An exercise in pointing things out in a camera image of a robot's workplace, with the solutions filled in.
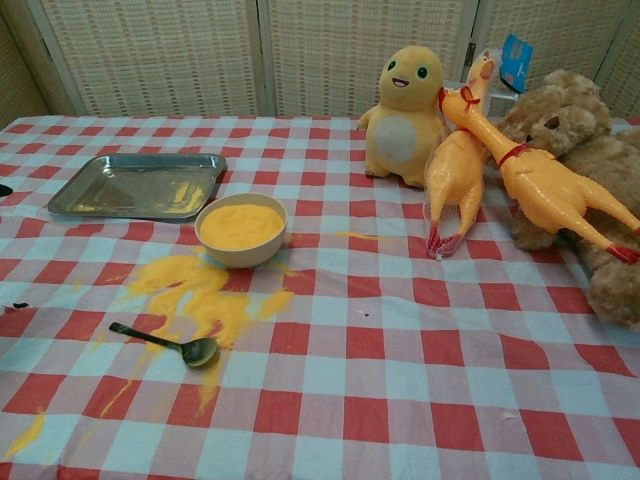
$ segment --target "blue tag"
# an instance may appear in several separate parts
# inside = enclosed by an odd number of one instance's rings
[[[529,71],[533,47],[510,33],[502,47],[500,78],[518,93],[524,92],[524,83]]]

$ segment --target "spoon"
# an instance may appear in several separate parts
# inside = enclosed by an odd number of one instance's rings
[[[164,338],[154,337],[148,333],[139,332],[118,322],[113,322],[109,325],[109,330],[177,350],[182,354],[184,363],[190,367],[204,365],[218,351],[218,343],[213,338],[198,338],[187,343],[176,343]]]

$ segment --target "white bowl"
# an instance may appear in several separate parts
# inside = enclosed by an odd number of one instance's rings
[[[282,218],[282,228],[280,229],[280,231],[273,238],[260,245],[240,250],[226,250],[222,248],[216,248],[206,243],[202,239],[202,237],[200,236],[200,226],[202,225],[204,218],[209,213],[211,213],[216,208],[224,207],[226,205],[246,204],[262,205],[275,210],[280,218]],[[214,200],[202,209],[202,211],[196,218],[196,237],[198,237],[198,241],[207,250],[207,253],[221,264],[231,268],[255,267],[273,257],[278,249],[282,246],[284,234],[287,229],[287,219],[287,209],[279,200],[276,200],[269,195],[263,195],[261,193],[237,193],[235,195],[229,195]]]

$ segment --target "red and white checkered tablecloth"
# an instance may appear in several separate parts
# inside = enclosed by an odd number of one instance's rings
[[[298,275],[237,270],[225,289],[295,297],[226,353],[204,411],[175,353],[136,370],[145,346],[107,330],[151,326],[144,303],[119,301],[128,278],[192,251],[193,224],[47,212],[114,152],[222,153],[218,196],[264,192],[290,213],[278,259]],[[594,318],[576,257],[516,249],[489,172],[466,241],[428,259],[424,193],[366,177],[363,160],[349,118],[51,116],[2,131],[15,192],[0,199],[0,478],[640,479],[640,334]]]

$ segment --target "silver tray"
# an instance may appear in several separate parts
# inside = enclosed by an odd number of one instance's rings
[[[204,206],[227,167],[215,154],[114,154],[89,160],[49,201],[51,213],[184,219]]]

